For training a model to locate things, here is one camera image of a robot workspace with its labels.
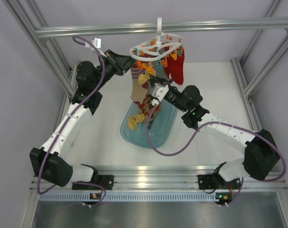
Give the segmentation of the yellow sock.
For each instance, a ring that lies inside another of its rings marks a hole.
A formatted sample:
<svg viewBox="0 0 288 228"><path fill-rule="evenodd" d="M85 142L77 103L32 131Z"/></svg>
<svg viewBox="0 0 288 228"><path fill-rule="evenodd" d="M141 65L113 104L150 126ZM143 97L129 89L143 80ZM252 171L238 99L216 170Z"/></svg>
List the yellow sock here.
<svg viewBox="0 0 288 228"><path fill-rule="evenodd" d="M144 117L144 114L136 114L130 116L127 121L129 129L135 131L137 129L137 125L144 121Z"/></svg>
<svg viewBox="0 0 288 228"><path fill-rule="evenodd" d="M149 88L149 80L150 80L150 74L149 73L141 74L138 77L138 84L141 87L143 87L144 89L148 89Z"/></svg>

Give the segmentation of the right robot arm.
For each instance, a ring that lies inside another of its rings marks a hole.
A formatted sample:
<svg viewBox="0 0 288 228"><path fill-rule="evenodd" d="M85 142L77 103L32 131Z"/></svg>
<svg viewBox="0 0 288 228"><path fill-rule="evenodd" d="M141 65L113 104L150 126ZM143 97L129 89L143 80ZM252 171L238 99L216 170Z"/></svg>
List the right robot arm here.
<svg viewBox="0 0 288 228"><path fill-rule="evenodd" d="M270 132L264 129L259 132L251 131L216 117L200 105L203 98L194 85L188 85L180 92L171 85L171 79L152 76L148 82L151 85L153 107L157 107L163 100L167 101L184 113L181 117L183 123L194 129L195 134L212 135L243 155L241 159L221 163L206 179L200 180L200 189L223 189L231 181L244 177L258 181L267 180L280 159Z"/></svg>

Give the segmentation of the red sock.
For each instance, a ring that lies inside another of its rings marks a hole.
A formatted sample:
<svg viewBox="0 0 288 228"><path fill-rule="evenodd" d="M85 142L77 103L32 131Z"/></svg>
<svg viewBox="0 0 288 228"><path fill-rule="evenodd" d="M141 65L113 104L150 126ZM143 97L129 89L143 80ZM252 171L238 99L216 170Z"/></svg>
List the red sock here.
<svg viewBox="0 0 288 228"><path fill-rule="evenodd" d="M185 51L184 47L181 46L167 56L167 67L164 68L167 77L178 85L184 83L184 60Z"/></svg>

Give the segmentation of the beige purple striped sock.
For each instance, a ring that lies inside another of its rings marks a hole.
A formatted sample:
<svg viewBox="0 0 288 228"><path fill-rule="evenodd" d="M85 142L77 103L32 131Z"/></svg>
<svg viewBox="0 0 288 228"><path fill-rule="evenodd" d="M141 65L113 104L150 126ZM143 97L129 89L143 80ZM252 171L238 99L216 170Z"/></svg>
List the beige purple striped sock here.
<svg viewBox="0 0 288 228"><path fill-rule="evenodd" d="M132 79L132 92L131 99L134 103L142 103L144 98L149 95L149 88L144 89L138 84L138 77L141 74L147 73L145 69L140 69L137 66L131 68L131 79Z"/></svg>

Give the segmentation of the aluminium top crossbar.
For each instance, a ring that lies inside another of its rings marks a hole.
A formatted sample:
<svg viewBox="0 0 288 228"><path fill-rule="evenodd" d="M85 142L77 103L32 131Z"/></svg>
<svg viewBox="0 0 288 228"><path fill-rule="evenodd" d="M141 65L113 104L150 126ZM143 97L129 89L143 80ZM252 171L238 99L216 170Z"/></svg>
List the aluminium top crossbar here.
<svg viewBox="0 0 288 228"><path fill-rule="evenodd" d="M121 35L166 32L196 32L220 30L288 29L288 17L259 19L227 19L184 21L175 23L135 23L95 26L41 27L35 30L39 38L88 35Z"/></svg>

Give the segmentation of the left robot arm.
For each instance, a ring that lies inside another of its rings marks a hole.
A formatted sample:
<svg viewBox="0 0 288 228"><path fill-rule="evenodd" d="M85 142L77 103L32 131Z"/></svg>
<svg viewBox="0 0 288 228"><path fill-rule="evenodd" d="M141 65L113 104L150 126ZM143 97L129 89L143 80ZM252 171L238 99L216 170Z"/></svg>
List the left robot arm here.
<svg viewBox="0 0 288 228"><path fill-rule="evenodd" d="M56 186L82 181L93 189L99 184L96 169L89 165L70 165L67 153L85 123L96 112L102 94L99 90L115 75L122 76L134 65L135 60L107 50L99 66L83 61L76 68L77 90L63 120L49 139L40 147L33 148L29 157L34 175Z"/></svg>

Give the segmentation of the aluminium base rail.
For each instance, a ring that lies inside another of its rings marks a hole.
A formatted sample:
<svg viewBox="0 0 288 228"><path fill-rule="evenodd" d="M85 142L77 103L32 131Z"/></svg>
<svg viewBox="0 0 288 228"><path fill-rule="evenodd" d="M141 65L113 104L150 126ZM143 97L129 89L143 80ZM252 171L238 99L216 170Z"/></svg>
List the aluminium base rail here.
<svg viewBox="0 0 288 228"><path fill-rule="evenodd" d="M198 175L211 174L215 166L100 166L101 175L113 175L118 191L199 191ZM244 191L284 191L284 179L265 182L244 178Z"/></svg>

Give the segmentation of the white round clip hanger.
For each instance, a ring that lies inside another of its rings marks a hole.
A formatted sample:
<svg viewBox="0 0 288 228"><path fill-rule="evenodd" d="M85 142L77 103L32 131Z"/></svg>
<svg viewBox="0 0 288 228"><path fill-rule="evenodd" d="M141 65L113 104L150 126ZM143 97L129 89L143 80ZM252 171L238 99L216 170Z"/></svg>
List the white round clip hanger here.
<svg viewBox="0 0 288 228"><path fill-rule="evenodd" d="M164 33L162 18L157 19L157 34L129 50L130 56L142 62L166 60L173 51L183 46L183 38L176 34Z"/></svg>

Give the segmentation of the beige argyle sock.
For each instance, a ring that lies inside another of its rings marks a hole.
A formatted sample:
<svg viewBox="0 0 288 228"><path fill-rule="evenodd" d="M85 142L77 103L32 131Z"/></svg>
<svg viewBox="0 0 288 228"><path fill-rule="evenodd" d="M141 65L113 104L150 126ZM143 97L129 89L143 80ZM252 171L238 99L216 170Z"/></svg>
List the beige argyle sock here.
<svg viewBox="0 0 288 228"><path fill-rule="evenodd" d="M142 103L138 103L139 114L143 114L144 115L143 122L147 122L148 121L148 117L149 117L149 115L151 114L151 112L152 112L152 110L154 108L154 105L152 104L152 100L153 100L153 97L151 95L147 95L144 98ZM159 103L157 105L155 111L153 112L153 115L150 117L150 121L152 121L157 116L157 114L159 113L161 108L162 108L162 104Z"/></svg>

